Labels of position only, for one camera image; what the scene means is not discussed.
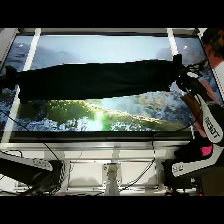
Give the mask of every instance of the display screen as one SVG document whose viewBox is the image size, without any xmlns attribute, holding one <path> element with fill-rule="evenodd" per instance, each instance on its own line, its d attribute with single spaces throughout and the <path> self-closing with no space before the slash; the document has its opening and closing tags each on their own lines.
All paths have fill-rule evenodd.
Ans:
<svg viewBox="0 0 224 224">
<path fill-rule="evenodd" d="M 22 71 L 32 38 L 17 36 L 4 66 L 11 65 Z M 175 37 L 175 40 L 184 65 L 205 59 L 198 38 Z M 124 63 L 150 59 L 172 61 L 168 37 L 45 35 L 38 40 L 31 69 L 61 64 Z M 204 70 L 203 75 L 201 79 L 208 81 L 222 103 L 210 68 Z M 4 89 L 0 95 L 0 109 L 9 112 L 14 95 L 15 91 Z M 104 99 L 31 101 L 19 106 L 16 120 L 33 132 L 175 131 L 193 123 L 191 112 L 181 96 L 182 92 L 173 83 L 170 92 L 146 92 Z M 2 131 L 6 121 L 7 117 L 0 114 Z M 13 131 L 25 130 L 14 124 Z"/>
</svg>

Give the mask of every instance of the landscape image on screen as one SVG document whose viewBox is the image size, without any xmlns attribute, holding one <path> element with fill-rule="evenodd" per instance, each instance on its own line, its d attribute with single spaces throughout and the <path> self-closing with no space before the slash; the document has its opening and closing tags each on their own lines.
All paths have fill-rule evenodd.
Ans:
<svg viewBox="0 0 224 224">
<path fill-rule="evenodd" d="M 176 37 L 175 40 L 178 52 L 183 55 L 183 64 L 197 63 L 205 58 L 199 39 Z M 32 36 L 16 37 L 1 75 L 5 74 L 7 65 L 17 71 L 23 70 L 31 41 Z M 38 40 L 31 69 L 61 64 L 124 63 L 150 59 L 172 61 L 167 37 L 46 35 Z M 201 79 L 208 81 L 222 103 L 212 71 L 208 68 L 203 75 Z M 14 90 L 3 90 L 0 95 L 1 110 L 10 112 L 14 95 Z M 147 92 L 104 99 L 36 100 L 20 105 L 16 120 L 30 131 L 42 132 L 175 131 L 193 121 L 181 96 L 182 92 L 173 83 L 170 92 Z M 0 113 L 1 131 L 7 119 Z M 14 124 L 13 131 L 25 130 Z"/>
</svg>

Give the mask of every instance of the black cloth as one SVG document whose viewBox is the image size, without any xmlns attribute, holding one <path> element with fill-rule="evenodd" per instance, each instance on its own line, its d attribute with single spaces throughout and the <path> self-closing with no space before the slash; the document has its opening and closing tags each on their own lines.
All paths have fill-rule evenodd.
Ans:
<svg viewBox="0 0 224 224">
<path fill-rule="evenodd" d="M 65 64 L 18 73 L 21 103 L 29 100 L 84 100 L 170 91 L 177 79 L 173 62 Z"/>
</svg>

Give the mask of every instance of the folded black garment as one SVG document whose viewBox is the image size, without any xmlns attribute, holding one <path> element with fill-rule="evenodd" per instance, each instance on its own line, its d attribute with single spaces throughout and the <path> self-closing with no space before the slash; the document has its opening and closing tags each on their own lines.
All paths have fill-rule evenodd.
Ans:
<svg viewBox="0 0 224 224">
<path fill-rule="evenodd" d="M 17 73 L 21 103 L 29 100 L 84 100 L 170 91 L 178 71 L 173 62 L 65 64 Z"/>
</svg>

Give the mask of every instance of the pink object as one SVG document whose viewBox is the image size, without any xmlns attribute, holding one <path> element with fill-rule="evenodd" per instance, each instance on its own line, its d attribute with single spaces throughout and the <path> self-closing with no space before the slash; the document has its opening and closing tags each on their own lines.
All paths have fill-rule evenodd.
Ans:
<svg viewBox="0 0 224 224">
<path fill-rule="evenodd" d="M 208 156 L 212 152 L 212 145 L 207 146 L 207 147 L 202 147 L 202 156 Z"/>
</svg>

